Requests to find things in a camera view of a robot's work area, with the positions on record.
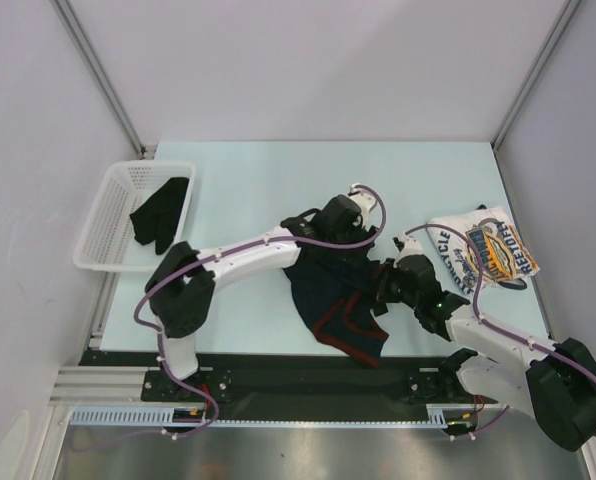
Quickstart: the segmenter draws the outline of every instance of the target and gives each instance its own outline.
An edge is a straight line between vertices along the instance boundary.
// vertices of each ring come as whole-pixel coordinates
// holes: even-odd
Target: red trim
[[[325,345],[330,345],[334,348],[337,348],[338,350],[340,350],[342,352],[345,352],[347,355],[349,355],[351,358],[353,358],[357,362],[360,362],[360,363],[367,365],[371,368],[378,368],[380,366],[380,362],[378,360],[376,360],[374,357],[372,357],[371,355],[363,352],[362,350],[358,350],[355,347],[352,347],[348,343],[345,343],[336,337],[333,337],[331,335],[321,332],[321,330],[325,326],[325,324],[327,322],[329,322],[329,320],[331,320],[331,317],[333,316],[333,314],[336,313],[336,311],[338,309],[340,309],[343,305],[345,305],[345,302],[346,302],[347,307],[345,308],[345,312],[343,312],[343,321],[345,322],[345,325],[350,330],[352,330],[356,333],[359,333],[361,335],[371,335],[376,338],[379,338],[380,340],[382,340],[384,342],[389,337],[389,335],[387,333],[385,333],[383,330],[380,330],[380,327],[378,327],[378,325],[376,325],[376,322],[374,321],[373,317],[371,317],[371,321],[373,322],[374,325],[376,325],[376,329],[379,330],[378,332],[364,331],[361,328],[359,328],[357,325],[354,325],[353,323],[351,323],[351,321],[349,320],[348,314],[351,312],[354,305],[360,298],[360,295],[361,295],[360,292],[354,292],[354,294],[352,294],[351,298],[348,301],[345,301],[344,298],[339,299],[336,303],[334,303],[331,307],[329,307],[329,309],[324,313],[324,315],[322,317],[320,317],[320,319],[318,319],[318,321],[316,323],[314,323],[314,325],[311,329],[311,333],[313,333],[314,337],[316,337],[316,340],[318,340],[320,343],[323,343]]]
[[[374,337],[379,340],[382,340],[383,342],[387,341],[387,339],[389,338],[389,335],[387,334],[387,332],[385,332],[378,326],[378,324],[374,320],[374,317],[372,317],[371,315],[369,317],[371,318],[371,323],[374,326],[374,330],[363,330],[358,325],[351,322],[349,315],[351,314],[351,311],[353,310],[354,306],[358,302],[358,299],[360,299],[361,295],[362,294],[360,292],[354,292],[351,295],[351,297],[349,298],[349,301],[347,302],[347,305],[345,306],[345,311],[342,315],[342,319],[345,322],[345,325],[352,332],[358,333],[360,335],[368,335],[370,337]]]
[[[331,316],[334,313],[336,313],[336,310],[338,310],[344,304],[345,304],[345,299],[344,298],[341,298],[336,303],[334,303],[331,307],[329,307],[329,310],[327,310],[324,313],[324,315],[322,317],[320,317],[320,319],[316,323],[314,323],[314,326],[311,327],[312,333],[314,335],[316,335],[317,333],[319,333],[320,332],[320,329],[325,326],[325,323],[327,323],[329,321],[329,319],[331,318]]]
[[[345,352],[347,355],[349,355],[357,362],[363,363],[371,368],[378,368],[380,366],[378,360],[376,360],[371,355],[368,355],[365,352],[358,350],[357,348],[354,348],[351,345],[341,340],[338,340],[335,337],[332,337],[331,335],[327,335],[326,333],[314,333],[314,336],[316,337],[316,340],[318,340],[320,343],[324,343],[325,345],[331,345],[332,347],[335,347],[338,350]]]

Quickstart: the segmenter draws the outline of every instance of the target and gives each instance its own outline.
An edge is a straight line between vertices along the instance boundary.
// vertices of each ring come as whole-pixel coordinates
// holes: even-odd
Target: purple cable
[[[476,282],[476,288],[474,291],[474,299],[473,299],[472,307],[474,310],[474,314],[476,315],[476,318],[480,318],[480,307],[478,306],[478,299],[480,298],[480,290],[482,288],[485,265],[483,264],[482,259],[480,258],[480,255],[478,255],[478,250],[476,249],[476,246],[470,239],[468,239],[461,232],[459,232],[451,227],[448,227],[446,225],[440,225],[437,223],[428,223],[425,225],[419,225],[418,227],[415,227],[415,228],[412,228],[412,229],[406,231],[405,235],[411,235],[412,233],[417,232],[418,230],[423,230],[423,229],[426,230],[428,228],[439,228],[441,230],[447,230],[447,231],[453,233],[454,235],[458,236],[458,238],[460,238],[463,242],[465,242],[467,244],[467,246],[469,247],[469,249],[474,253],[474,257],[476,257],[476,261],[478,263],[478,281]],[[498,325],[494,325],[493,323],[489,322],[486,318],[482,318],[482,323],[483,323],[483,325],[490,328],[494,332],[497,332],[507,338],[510,338],[511,340],[514,340],[514,341],[521,343],[523,345],[529,345],[528,338],[525,338],[521,335],[517,335],[513,332],[510,332],[509,330],[499,327]],[[591,382],[593,382],[596,385],[596,375],[594,375],[593,372],[591,372],[587,368],[583,367],[582,365],[579,365],[578,363],[565,357],[564,355],[561,355],[558,352],[549,350],[548,348],[540,345],[539,343],[534,343],[532,348],[535,348],[539,352],[542,352],[546,355],[550,355],[553,358],[555,358],[556,360],[559,360],[560,362],[570,366],[577,372],[579,372],[582,375],[584,375],[585,377],[587,377]]]

